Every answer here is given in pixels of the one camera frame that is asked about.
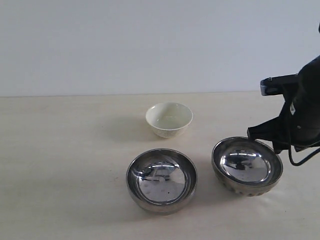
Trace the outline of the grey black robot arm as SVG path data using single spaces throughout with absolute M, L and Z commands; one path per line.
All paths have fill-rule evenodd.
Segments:
M 279 115 L 249 127 L 247 136 L 272 142 L 276 153 L 293 147 L 296 152 L 320 145 L 320 58 L 298 73 L 268 77 L 260 81 L 262 96 L 282 95 Z

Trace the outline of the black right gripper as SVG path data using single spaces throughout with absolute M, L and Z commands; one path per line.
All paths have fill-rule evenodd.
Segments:
M 247 128 L 248 138 L 272 142 L 272 148 L 276 154 L 288 150 L 289 147 L 300 150 L 300 126 L 295 122 L 295 113 L 293 99 L 286 99 L 278 117 Z

